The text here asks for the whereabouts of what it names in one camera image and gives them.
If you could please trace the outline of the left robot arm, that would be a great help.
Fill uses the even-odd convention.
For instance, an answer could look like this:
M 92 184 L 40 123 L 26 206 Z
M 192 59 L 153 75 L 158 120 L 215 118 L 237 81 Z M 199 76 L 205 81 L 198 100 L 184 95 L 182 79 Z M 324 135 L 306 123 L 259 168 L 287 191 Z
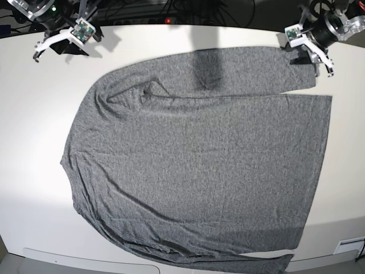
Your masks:
M 291 65 L 313 65 L 317 69 L 322 63 L 331 77 L 334 63 L 329 47 L 364 31 L 364 1 L 311 1 L 300 9 L 299 22 L 284 29 L 283 49 L 298 51 Z

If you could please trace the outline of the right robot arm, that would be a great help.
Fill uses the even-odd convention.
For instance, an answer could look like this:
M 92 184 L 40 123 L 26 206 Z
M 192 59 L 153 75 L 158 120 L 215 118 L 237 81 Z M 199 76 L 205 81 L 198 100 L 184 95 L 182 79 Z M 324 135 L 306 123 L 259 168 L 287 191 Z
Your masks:
M 98 21 L 99 1 L 8 1 L 26 19 L 45 27 L 44 38 L 35 45 L 33 60 L 48 49 L 59 55 L 84 55 L 85 44 L 92 38 L 100 42 L 103 33 Z

